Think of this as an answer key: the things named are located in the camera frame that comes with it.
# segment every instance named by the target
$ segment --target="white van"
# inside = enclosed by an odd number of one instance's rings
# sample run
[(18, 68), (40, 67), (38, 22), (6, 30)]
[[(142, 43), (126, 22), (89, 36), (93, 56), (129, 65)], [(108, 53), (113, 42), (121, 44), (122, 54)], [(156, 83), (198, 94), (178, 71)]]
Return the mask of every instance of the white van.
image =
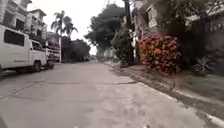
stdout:
[(40, 71), (47, 64), (41, 44), (27, 34), (0, 25), (0, 69)]

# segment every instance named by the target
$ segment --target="street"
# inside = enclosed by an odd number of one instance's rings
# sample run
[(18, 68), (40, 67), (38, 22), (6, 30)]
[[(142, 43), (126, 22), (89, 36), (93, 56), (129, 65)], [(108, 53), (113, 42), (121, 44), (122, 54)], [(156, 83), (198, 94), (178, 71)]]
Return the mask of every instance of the street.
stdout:
[(7, 128), (206, 127), (197, 113), (97, 62), (0, 81), (0, 117)]

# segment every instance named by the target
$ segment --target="roof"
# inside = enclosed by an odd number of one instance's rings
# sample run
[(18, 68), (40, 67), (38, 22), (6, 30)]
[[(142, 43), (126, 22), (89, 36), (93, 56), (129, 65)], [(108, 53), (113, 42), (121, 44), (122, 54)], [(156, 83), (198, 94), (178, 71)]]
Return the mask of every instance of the roof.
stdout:
[(30, 13), (40, 12), (41, 15), (46, 16), (46, 14), (41, 9), (35, 9), (32, 11), (29, 11)]

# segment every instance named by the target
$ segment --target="concrete wall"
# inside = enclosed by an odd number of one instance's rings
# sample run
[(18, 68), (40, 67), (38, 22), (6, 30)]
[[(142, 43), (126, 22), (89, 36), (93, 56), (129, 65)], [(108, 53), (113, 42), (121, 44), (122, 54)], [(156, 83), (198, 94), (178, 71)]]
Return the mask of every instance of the concrete wall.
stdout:
[(8, 0), (1, 0), (0, 4), (0, 23), (3, 22)]

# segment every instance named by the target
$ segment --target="bougainvillea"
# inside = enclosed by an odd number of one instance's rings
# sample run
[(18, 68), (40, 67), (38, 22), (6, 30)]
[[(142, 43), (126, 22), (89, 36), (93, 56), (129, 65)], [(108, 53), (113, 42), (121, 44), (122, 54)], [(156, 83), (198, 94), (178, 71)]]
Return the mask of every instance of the bougainvillea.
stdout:
[(179, 71), (177, 38), (147, 35), (140, 41), (142, 63), (148, 69), (172, 74)]

